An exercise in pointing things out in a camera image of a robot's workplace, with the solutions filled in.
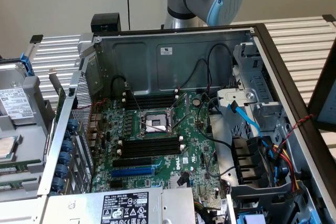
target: warning label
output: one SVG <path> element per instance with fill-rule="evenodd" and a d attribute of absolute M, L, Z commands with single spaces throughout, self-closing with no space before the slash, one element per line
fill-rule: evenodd
<path fill-rule="evenodd" d="M 22 88 L 0 90 L 0 101 L 12 120 L 34 117 Z"/>
<path fill-rule="evenodd" d="M 105 195 L 101 224 L 147 224 L 148 192 Z"/>

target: green circuit board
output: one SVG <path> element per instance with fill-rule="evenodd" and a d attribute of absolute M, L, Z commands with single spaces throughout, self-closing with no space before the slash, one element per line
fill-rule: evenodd
<path fill-rule="evenodd" d="M 101 124 L 101 131 L 106 134 L 110 132 L 110 139 L 106 141 L 106 146 L 103 149 L 101 146 L 101 139 L 97 139 L 94 156 L 95 174 L 92 180 L 93 193 L 102 191 L 116 190 L 110 188 L 111 180 L 122 179 L 122 189 L 138 189 L 138 188 L 150 188 L 160 187 L 164 189 L 172 188 L 174 183 L 182 173 L 185 171 L 190 174 L 191 188 L 193 190 L 194 199 L 201 201 L 204 206 L 220 208 L 220 197 L 215 197 L 215 189 L 220 189 L 219 178 L 212 178 L 206 171 L 205 165 L 201 162 L 201 154 L 204 154 L 205 163 L 208 163 L 215 145 L 212 141 L 207 140 L 195 126 L 197 120 L 198 108 L 192 105 L 192 101 L 197 98 L 201 99 L 200 94 L 195 92 L 188 92 L 185 99 L 182 99 L 174 109 L 175 122 L 182 119 L 187 115 L 184 120 L 174 128 L 173 133 L 183 136 L 181 144 L 185 145 L 180 155 L 168 155 L 152 157 L 152 164 L 157 165 L 155 169 L 155 175 L 145 176 L 131 176 L 131 177 L 118 177 L 112 178 L 111 171 L 114 169 L 113 160 L 119 159 L 117 156 L 117 146 L 119 136 L 126 137 L 127 141 L 141 139 L 138 138 L 140 129 L 139 112 L 125 111 L 118 105 L 116 101 L 108 101 L 99 110 L 102 113 L 104 122 Z M 200 111 L 200 124 L 206 132 L 207 125 L 207 104 L 205 103 Z M 131 134 L 126 134 L 127 122 L 126 119 L 132 118 Z M 151 133 L 151 137 L 155 137 L 155 134 L 160 135 L 162 133 Z M 217 174 L 219 172 L 216 161 L 212 160 L 210 164 L 210 170 L 212 173 Z"/>

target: black box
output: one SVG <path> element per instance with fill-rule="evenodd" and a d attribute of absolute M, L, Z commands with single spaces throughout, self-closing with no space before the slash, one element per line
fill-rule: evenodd
<path fill-rule="evenodd" d="M 102 31 L 121 31 L 119 13 L 94 14 L 91 20 L 91 31 L 93 33 Z"/>

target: blue pcie slot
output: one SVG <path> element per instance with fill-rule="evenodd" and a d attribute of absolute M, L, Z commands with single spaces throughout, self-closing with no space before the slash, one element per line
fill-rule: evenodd
<path fill-rule="evenodd" d="M 154 175 L 154 167 L 137 167 L 129 169 L 120 169 L 111 171 L 113 177 L 126 177 L 126 176 L 140 176 L 140 175 Z"/>

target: black frame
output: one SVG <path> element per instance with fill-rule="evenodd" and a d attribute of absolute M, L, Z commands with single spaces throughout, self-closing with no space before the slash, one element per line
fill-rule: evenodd
<path fill-rule="evenodd" d="M 296 87 L 289 71 L 281 58 L 281 55 L 275 46 L 265 24 L 244 24 L 232 26 L 216 26 L 216 27 L 193 27 L 181 29 L 158 29 L 158 30 L 142 30 L 142 31 L 120 31 L 120 32 L 105 32 L 94 33 L 94 36 L 127 36 L 127 35 L 150 35 L 150 34 L 170 34 L 170 33 L 185 33 L 193 31 L 210 31 L 221 29 L 235 28 L 250 28 L 255 31 L 254 36 L 257 36 L 265 55 L 272 67 L 272 70 L 279 82 L 283 94 L 288 102 L 289 108 L 296 121 L 309 115 L 307 106 L 303 101 L 298 88 Z M 330 198 L 336 205 L 336 162 L 333 159 L 327 145 L 325 144 L 321 133 L 316 128 L 313 120 L 307 120 L 299 126 L 299 130 L 306 142 L 307 148 L 313 158 L 313 161 L 321 175 L 321 178 L 326 186 Z"/>
<path fill-rule="evenodd" d="M 319 122 L 320 112 L 326 102 L 329 92 L 336 81 L 336 39 L 325 61 L 320 78 L 308 104 L 308 111 L 316 118 L 316 126 L 325 131 L 336 132 L 336 124 Z"/>

